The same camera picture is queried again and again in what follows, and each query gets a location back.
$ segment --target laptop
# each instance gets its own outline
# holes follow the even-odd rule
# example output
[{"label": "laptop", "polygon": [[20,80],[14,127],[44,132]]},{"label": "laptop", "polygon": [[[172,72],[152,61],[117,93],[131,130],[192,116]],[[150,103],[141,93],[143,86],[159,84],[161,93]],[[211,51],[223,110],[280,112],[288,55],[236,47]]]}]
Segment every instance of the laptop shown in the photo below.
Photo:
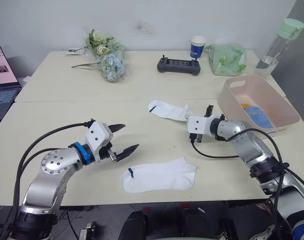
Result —
[{"label": "laptop", "polygon": [[21,90],[12,69],[0,47],[0,120],[4,117]]}]

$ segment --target white sock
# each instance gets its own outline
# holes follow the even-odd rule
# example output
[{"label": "white sock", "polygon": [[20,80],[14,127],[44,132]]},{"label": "white sock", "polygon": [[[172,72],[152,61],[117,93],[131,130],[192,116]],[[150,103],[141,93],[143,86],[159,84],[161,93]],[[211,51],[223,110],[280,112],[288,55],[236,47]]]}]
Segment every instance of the white sock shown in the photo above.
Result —
[{"label": "white sock", "polygon": [[120,183],[128,193],[188,190],[194,185],[195,172],[196,166],[187,163],[182,156],[165,163],[133,166],[122,175]]},{"label": "white sock", "polygon": [[188,105],[183,107],[170,105],[166,102],[154,100],[148,105],[148,110],[160,118],[173,119],[177,121],[187,121],[192,115],[192,111]]}]

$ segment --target black controller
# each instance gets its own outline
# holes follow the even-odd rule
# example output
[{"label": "black controller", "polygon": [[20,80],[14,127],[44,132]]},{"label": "black controller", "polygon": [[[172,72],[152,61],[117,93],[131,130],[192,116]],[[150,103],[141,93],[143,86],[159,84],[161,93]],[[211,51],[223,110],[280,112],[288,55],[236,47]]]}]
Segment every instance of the black controller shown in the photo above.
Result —
[{"label": "black controller", "polygon": [[175,72],[175,73],[187,73],[198,75],[201,71],[201,67],[197,59],[187,61],[187,60],[176,60],[168,59],[163,55],[157,64],[157,70],[160,73],[164,72]]}]

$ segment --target robotic arm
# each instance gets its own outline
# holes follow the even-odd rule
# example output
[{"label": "robotic arm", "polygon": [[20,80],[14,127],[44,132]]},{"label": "robotic arm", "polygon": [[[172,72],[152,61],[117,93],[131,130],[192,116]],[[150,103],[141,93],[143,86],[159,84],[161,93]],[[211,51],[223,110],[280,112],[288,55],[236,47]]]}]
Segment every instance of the robotic arm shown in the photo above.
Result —
[{"label": "robotic arm", "polygon": [[[221,117],[215,117],[211,113],[208,114],[207,110],[206,115],[188,118],[188,132],[192,143],[195,139],[200,142],[203,134],[215,137],[218,141],[226,141],[233,135],[251,128],[246,122],[225,120],[223,114]],[[274,202],[281,177],[281,164],[273,153],[252,131],[240,134],[230,143],[250,169],[250,176],[259,181],[261,189],[265,194],[271,195],[270,199]],[[277,210],[291,227],[293,239],[304,240],[304,189],[288,171],[284,174]]]},{"label": "robotic arm", "polygon": [[73,143],[66,149],[48,153],[41,161],[38,175],[29,186],[9,240],[49,240],[56,213],[66,193],[70,177],[84,165],[111,158],[118,162],[133,153],[137,145],[116,154],[111,150],[113,132],[123,124],[107,126],[94,121],[86,134],[85,144]]}]

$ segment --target flower bouquet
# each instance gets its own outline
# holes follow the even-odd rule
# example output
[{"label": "flower bouquet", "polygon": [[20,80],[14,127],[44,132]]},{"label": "flower bouquet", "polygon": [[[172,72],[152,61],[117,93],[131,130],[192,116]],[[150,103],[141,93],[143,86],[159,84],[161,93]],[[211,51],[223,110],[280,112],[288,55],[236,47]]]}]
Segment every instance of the flower bouquet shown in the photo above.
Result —
[{"label": "flower bouquet", "polygon": [[86,47],[83,55],[91,55],[94,57],[94,63],[85,63],[72,66],[89,67],[97,69],[101,72],[104,79],[117,82],[122,79],[125,73],[123,63],[124,47],[114,37],[104,37],[103,34],[96,30],[92,30],[85,39]]}]

